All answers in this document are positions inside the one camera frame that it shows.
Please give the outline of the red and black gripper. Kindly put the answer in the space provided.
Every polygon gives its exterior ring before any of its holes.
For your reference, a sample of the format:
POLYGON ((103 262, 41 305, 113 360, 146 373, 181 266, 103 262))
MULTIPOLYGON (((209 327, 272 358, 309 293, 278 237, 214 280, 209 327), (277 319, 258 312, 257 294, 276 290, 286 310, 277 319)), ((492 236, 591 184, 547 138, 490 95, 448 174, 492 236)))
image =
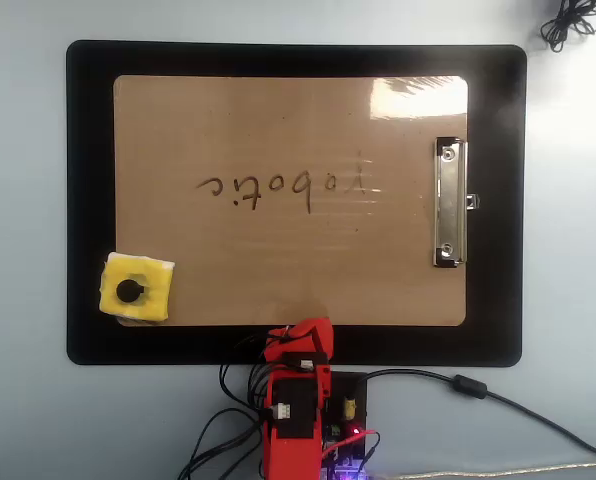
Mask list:
POLYGON ((263 357, 268 365, 299 373, 330 373, 334 331, 328 318, 306 319, 267 333, 263 357))

